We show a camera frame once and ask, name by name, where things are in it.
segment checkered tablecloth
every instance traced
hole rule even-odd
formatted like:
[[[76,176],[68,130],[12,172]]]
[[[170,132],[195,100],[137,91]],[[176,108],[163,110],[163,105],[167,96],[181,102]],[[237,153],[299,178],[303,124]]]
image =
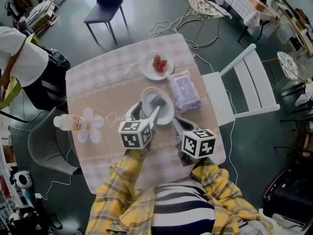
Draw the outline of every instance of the checkered tablecloth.
[[[270,8],[265,8],[263,12],[256,10],[249,0],[215,0],[217,4],[227,2],[244,20],[248,27],[257,27],[262,21],[275,21],[277,14]]]
[[[142,91],[155,86],[171,97],[166,80],[148,80],[140,71],[142,58],[152,51],[166,53],[174,62],[175,72],[189,70],[203,104],[202,108],[189,111],[183,117],[217,134],[210,158],[216,164],[225,161],[224,145],[214,110],[184,37],[173,34],[146,40],[103,54],[67,71],[69,113],[104,119],[104,126],[97,125],[99,137],[92,138],[90,135],[86,142],[81,143],[78,139],[79,131],[73,132],[77,156],[92,193],[109,178],[110,164],[119,161],[125,153],[118,127],[125,120],[129,108],[140,101]],[[155,131],[136,188],[178,180],[187,177],[192,170],[191,165],[183,167],[179,160],[173,126],[156,126]]]

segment plastic bottle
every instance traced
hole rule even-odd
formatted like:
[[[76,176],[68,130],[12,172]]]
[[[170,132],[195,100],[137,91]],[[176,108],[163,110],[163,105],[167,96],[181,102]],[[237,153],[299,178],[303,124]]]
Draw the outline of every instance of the plastic bottle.
[[[87,121],[84,118],[68,114],[56,116],[53,124],[63,131],[81,131],[87,128]]]

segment wet wipes package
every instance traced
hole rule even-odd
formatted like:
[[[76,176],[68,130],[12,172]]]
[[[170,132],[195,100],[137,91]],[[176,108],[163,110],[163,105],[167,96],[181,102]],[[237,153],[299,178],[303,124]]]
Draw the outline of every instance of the wet wipes package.
[[[189,71],[184,70],[170,75],[167,79],[174,98],[174,105],[179,109],[179,113],[202,106],[200,96],[191,80]]]

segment plate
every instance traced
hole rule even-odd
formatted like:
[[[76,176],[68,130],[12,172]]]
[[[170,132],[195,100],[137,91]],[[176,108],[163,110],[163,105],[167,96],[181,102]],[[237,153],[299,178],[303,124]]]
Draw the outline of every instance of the plate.
[[[166,94],[165,91],[157,88],[157,87],[148,87],[141,94],[141,102],[142,102],[142,110],[144,114],[148,117],[154,110],[149,103],[152,99],[155,98],[156,95],[162,97],[162,99],[166,102],[166,104],[161,107],[159,118],[156,122],[158,125],[166,125],[169,124],[174,117],[174,105],[171,98]]]
[[[155,55],[159,55],[161,59],[167,60],[164,73],[157,72],[155,68],[153,68],[153,61],[154,61]],[[163,80],[173,72],[173,69],[174,69],[174,63],[169,61],[168,56],[160,51],[154,51],[154,52],[149,53],[141,61],[142,73],[145,75],[145,77],[151,80],[155,80],[155,81]]]

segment person's arm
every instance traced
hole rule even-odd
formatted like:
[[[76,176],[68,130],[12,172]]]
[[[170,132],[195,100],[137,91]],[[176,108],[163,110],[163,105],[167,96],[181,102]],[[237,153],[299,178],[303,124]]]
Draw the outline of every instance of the person's arm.
[[[268,234],[272,233],[269,223],[261,218],[257,210],[246,201],[240,189],[228,179],[228,171],[219,169],[211,161],[201,161],[192,171],[192,176],[201,183],[211,204],[215,208],[214,230],[220,232],[225,228],[239,234],[237,218],[257,220],[263,223]]]
[[[109,234],[110,224],[133,203],[135,184],[147,150],[129,150],[121,162],[110,167],[110,179],[96,191],[86,234]]]
[[[9,59],[9,62],[7,63],[5,70],[2,74],[2,76],[0,77],[0,86],[3,86],[3,88],[6,90],[9,86],[10,80],[11,80],[11,70],[13,69],[17,59],[19,58],[21,51],[24,47],[24,44],[26,42],[26,37],[24,39],[24,42],[22,43],[20,49],[18,50],[18,52],[11,56]]]

